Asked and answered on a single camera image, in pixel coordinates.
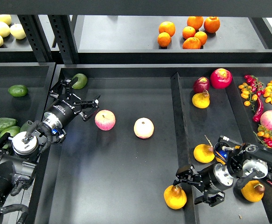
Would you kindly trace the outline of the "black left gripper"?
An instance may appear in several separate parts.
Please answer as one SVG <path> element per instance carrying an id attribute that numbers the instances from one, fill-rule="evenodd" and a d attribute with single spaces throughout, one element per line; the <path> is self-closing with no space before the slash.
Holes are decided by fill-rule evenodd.
<path id="1" fill-rule="evenodd" d="M 71 91 L 73 84 L 77 81 L 77 77 L 72 80 L 62 79 L 50 88 L 49 95 L 56 100 L 45 110 L 43 123 L 52 130 L 57 127 L 64 128 L 77 115 L 86 122 L 97 114 L 98 99 L 101 94 L 98 94 L 93 100 L 81 100 L 78 96 L 72 95 Z"/>

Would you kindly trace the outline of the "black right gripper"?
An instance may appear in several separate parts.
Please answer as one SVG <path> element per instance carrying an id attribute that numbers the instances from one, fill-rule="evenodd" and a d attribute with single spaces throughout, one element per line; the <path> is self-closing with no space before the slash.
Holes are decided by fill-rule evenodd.
<path id="1" fill-rule="evenodd" d="M 178 168 L 175 176 L 177 179 L 174 180 L 173 186 L 186 183 L 195 186 L 203 193 L 194 200 L 194 205 L 206 203 L 214 207 L 224 201 L 224 191 L 233 186 L 233 177 L 221 163 L 212 164 L 199 172 L 195 170 L 193 164 L 188 164 Z"/>

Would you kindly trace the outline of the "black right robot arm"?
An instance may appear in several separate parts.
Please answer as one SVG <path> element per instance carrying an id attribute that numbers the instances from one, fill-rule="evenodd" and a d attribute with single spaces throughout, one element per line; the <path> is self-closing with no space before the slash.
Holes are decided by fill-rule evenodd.
<path id="1" fill-rule="evenodd" d="M 186 183 L 194 186 L 202 195 L 194 203 L 206 203 L 214 207 L 224 201 L 225 190 L 244 189 L 253 180 L 262 180 L 272 187 L 272 149 L 259 143 L 240 144 L 221 135 L 214 145 L 207 144 L 206 151 L 215 163 L 201 171 L 192 164 L 176 172 L 173 186 Z"/>

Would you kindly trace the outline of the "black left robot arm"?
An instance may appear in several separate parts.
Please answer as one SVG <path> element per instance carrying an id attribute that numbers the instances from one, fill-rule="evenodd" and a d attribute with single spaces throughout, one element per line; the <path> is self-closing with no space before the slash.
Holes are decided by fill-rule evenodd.
<path id="1" fill-rule="evenodd" d="M 5 133 L 0 138 L 0 217 L 19 212 L 18 224 L 25 223 L 28 206 L 21 203 L 5 205 L 9 196 L 18 195 L 33 184 L 40 156 L 51 145 L 62 143 L 66 137 L 65 127 L 80 115 L 89 120 L 98 112 L 97 95 L 92 100 L 82 100 L 73 93 L 78 78 L 59 80 L 49 91 L 55 98 L 44 111 L 42 121 L 28 121 L 26 131 L 16 134 Z"/>

